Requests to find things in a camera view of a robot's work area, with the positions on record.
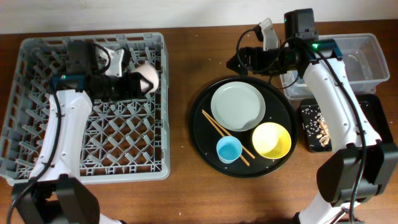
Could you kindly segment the pink cup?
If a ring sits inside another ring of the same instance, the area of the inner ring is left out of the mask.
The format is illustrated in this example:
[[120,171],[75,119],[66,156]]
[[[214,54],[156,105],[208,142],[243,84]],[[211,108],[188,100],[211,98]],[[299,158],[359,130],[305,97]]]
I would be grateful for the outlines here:
[[141,91],[145,95],[147,93],[155,92],[159,87],[159,76],[155,67],[149,63],[145,63],[134,70],[134,73],[139,73]]

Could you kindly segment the grey round plate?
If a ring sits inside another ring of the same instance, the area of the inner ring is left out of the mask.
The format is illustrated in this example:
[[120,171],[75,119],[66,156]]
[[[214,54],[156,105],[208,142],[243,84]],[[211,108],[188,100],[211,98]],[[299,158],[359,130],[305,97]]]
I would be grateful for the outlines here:
[[256,127],[266,112],[260,91],[245,82],[221,85],[211,98],[211,113],[222,127],[236,132]]

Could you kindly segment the wooden chopstick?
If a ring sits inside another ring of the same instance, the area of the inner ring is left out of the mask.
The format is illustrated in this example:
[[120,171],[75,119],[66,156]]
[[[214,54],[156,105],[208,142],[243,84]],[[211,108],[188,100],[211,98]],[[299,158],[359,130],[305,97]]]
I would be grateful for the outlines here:
[[[217,127],[214,127],[216,130],[217,130],[217,132],[223,137],[223,138],[226,138],[228,135],[227,134],[223,134],[223,133],[220,133],[220,130],[217,128]],[[249,167],[250,166],[250,163],[244,158],[244,156],[242,156],[241,155],[241,153],[240,153],[240,155],[239,155],[239,158]]]
[[[217,127],[220,130],[220,133],[223,134],[227,134],[228,136],[232,136],[232,134],[227,131],[222,125],[220,125],[214,118],[212,118],[205,110],[201,111],[207,118],[209,121],[211,121],[213,123],[214,127]],[[249,155],[251,156],[253,159],[255,159],[256,157],[246,148],[243,146],[243,150]]]

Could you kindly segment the food scraps pile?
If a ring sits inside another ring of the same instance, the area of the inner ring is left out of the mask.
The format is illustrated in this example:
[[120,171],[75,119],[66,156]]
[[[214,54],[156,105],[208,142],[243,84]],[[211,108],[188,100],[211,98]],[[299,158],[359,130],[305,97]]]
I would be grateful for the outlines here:
[[330,133],[320,108],[316,105],[303,106],[301,112],[308,150],[313,152],[331,151]]

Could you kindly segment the yellow bowl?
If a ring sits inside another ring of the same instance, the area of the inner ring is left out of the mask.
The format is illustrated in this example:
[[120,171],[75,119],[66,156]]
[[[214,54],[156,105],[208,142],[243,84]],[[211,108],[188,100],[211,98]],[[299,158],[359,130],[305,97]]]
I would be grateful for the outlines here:
[[252,134],[254,150],[266,159],[281,159],[292,146],[289,132],[280,124],[266,122],[260,124]]

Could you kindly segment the blue cup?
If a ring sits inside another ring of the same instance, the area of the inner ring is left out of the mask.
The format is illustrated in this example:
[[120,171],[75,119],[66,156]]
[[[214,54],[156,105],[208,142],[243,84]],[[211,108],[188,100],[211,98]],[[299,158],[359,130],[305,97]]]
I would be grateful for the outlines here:
[[219,160],[224,164],[233,163],[240,158],[243,146],[240,140],[234,136],[222,137],[216,145],[216,153]]

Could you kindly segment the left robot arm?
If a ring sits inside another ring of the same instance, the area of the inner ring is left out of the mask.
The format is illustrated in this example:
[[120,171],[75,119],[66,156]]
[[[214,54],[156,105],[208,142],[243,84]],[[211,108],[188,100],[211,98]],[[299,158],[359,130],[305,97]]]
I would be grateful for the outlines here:
[[49,81],[50,109],[44,142],[28,182],[16,184],[7,223],[17,210],[25,223],[116,223],[100,212],[98,199],[80,181],[83,136],[96,100],[142,98],[159,86],[146,62],[123,73],[124,49],[70,42],[63,73]]

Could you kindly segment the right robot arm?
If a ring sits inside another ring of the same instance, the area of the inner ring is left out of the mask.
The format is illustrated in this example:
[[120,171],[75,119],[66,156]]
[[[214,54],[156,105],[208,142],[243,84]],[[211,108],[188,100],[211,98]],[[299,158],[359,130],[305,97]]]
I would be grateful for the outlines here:
[[333,39],[320,39],[312,9],[284,16],[280,42],[270,19],[252,28],[262,47],[237,48],[230,70],[267,76],[297,71],[312,91],[328,126],[332,156],[317,170],[318,194],[294,223],[354,223],[354,208],[384,192],[397,165],[397,146],[382,139],[364,115],[349,84],[343,54]]

